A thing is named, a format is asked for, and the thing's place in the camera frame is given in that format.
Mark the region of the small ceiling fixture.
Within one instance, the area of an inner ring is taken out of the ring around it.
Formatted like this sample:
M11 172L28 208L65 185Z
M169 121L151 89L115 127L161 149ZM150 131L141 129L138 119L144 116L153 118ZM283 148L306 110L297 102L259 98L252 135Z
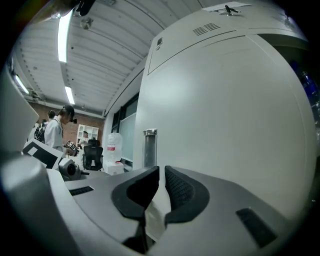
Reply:
M85 17L81 20L80 22L80 26L81 28L83 28L84 30L89 30L92 26L93 23L93 19L91 17Z

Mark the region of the black framed window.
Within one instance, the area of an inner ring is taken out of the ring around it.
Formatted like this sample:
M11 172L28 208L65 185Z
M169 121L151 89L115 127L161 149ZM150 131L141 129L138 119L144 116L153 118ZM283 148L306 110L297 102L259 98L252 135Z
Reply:
M121 106L113 116L111 132L119 133L122 136L122 158L120 162L123 164L124 172L129 172L133 169L134 133L138 99L139 93Z

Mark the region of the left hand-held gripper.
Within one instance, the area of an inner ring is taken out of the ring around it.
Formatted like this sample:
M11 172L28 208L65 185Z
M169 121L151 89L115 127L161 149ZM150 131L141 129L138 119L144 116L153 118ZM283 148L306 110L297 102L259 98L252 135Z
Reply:
M32 158L29 171L29 177L34 179L44 177L47 169L60 172L59 163L63 159L63 152L46 144L32 139L25 143L22 153Z

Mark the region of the white shelving unit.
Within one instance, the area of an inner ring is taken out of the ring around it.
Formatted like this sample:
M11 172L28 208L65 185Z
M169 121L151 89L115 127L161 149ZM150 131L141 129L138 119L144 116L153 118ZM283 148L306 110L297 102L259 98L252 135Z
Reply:
M87 131L89 140L98 140L99 135L99 128L93 126L87 126L83 124L78 125L77 130L77 138L76 138L76 145L80 147L80 139L83 137L83 131Z

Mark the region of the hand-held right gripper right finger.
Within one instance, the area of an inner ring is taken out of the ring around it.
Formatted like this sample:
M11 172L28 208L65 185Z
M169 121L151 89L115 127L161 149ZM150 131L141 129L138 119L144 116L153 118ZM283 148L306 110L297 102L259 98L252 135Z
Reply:
M151 256L267 256L290 227L244 187L188 169L164 168L171 210Z

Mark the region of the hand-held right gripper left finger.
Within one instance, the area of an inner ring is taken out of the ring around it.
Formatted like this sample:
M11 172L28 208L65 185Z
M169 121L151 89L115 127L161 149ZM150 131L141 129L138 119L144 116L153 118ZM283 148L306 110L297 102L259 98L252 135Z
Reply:
M138 252L148 251L145 211L154 198L160 168L68 181L66 186L84 214L105 234Z

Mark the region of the white metal locker cabinet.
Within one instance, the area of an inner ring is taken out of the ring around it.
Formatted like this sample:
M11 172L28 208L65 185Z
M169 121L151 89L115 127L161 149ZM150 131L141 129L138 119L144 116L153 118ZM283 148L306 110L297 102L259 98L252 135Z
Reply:
M277 50L306 49L273 3L196 11L160 32L145 63L133 167L150 156L234 182L295 220L310 194L317 139L309 99Z

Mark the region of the clear water jug red label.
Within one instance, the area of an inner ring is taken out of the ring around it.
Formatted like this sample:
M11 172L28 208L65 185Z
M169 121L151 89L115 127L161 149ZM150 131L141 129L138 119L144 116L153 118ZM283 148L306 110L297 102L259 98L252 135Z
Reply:
M122 158L123 137L120 133L113 132L107 137L106 159L116 163Z

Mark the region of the black mesh office chair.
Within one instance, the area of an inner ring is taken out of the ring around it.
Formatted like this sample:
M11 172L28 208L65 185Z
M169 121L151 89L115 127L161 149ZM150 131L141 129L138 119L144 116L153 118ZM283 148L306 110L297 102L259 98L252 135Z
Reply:
M83 168L89 171L100 171L103 168L103 148L99 140L88 140L83 147L82 163Z

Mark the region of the white paper notice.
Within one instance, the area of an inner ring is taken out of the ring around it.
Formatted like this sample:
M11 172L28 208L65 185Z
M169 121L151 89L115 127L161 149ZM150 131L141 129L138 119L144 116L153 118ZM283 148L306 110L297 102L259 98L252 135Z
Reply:
M252 4L250 3L243 3L243 2L237 2L237 1L230 1L226 3L221 3L209 7L205 7L202 10L207 11L207 12L219 12L221 10L225 11L226 6L228 6L231 9L235 9L238 7L246 7L246 6L251 6Z

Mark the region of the white water dispenser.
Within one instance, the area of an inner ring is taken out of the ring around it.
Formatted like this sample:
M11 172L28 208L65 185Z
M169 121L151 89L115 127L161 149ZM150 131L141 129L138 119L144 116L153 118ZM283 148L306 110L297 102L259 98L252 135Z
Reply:
M104 160L102 163L103 171L110 176L124 173L124 165L121 162L110 162Z

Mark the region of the blue tinted water bottle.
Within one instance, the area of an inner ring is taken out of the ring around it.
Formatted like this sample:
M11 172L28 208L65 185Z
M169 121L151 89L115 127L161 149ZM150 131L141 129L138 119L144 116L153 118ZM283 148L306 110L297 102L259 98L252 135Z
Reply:
M315 80L297 61L292 60L290 66L302 84L311 107L318 107L320 104L320 91Z

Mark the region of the long ceiling light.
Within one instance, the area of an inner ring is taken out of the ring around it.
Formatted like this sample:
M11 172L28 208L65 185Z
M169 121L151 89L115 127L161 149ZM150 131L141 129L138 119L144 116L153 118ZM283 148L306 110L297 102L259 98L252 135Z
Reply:
M69 103L71 105L74 105L75 104L75 100L74 100L74 97L73 97L72 89L69 86L65 86L64 88L65 88L65 92L66 92L67 99L68 99Z
M27 95L29 95L30 93L29 93L28 89L25 87L25 85L23 84L23 82L21 81L20 77L19 77L17 74L15 74L15 75L14 75L14 78L15 78L16 82L18 83L18 85L21 87L21 89L22 89Z
M59 19L57 33L57 53L58 60L62 63L67 62L68 34L72 17L73 10L69 11L65 16L61 16Z

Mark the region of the cabinet door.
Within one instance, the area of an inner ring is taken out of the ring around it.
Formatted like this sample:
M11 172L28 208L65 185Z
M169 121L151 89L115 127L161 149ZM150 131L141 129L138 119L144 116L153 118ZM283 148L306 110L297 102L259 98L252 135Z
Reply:
M133 167L147 150L143 132L156 129L159 189L147 210L148 235L158 241L171 210L165 166L236 183L289 221L299 221L314 179L315 121L307 95L278 51L309 44L289 35L207 39L152 73L139 91Z

